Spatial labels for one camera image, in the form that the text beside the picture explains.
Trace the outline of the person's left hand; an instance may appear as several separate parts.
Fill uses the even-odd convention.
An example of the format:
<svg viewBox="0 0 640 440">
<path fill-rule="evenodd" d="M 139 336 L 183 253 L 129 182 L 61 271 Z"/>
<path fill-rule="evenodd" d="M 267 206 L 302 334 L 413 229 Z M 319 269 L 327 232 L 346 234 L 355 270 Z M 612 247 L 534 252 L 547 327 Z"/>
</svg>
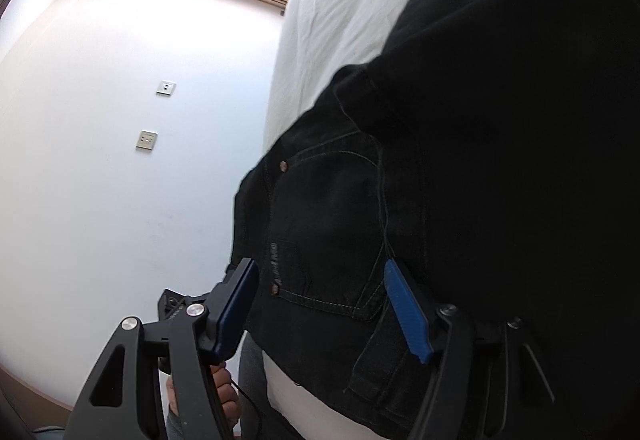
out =
<svg viewBox="0 0 640 440">
<path fill-rule="evenodd" d="M 242 404 L 239 392 L 232 386 L 232 375 L 227 364 L 222 362 L 209 366 L 209 406 L 220 408 L 224 414 L 226 429 L 234 438 L 234 428 L 240 422 Z M 179 402 L 176 398 L 174 377 L 168 376 L 165 384 L 167 394 L 166 430 L 168 439 L 183 439 L 183 423 L 180 417 Z"/>
</svg>

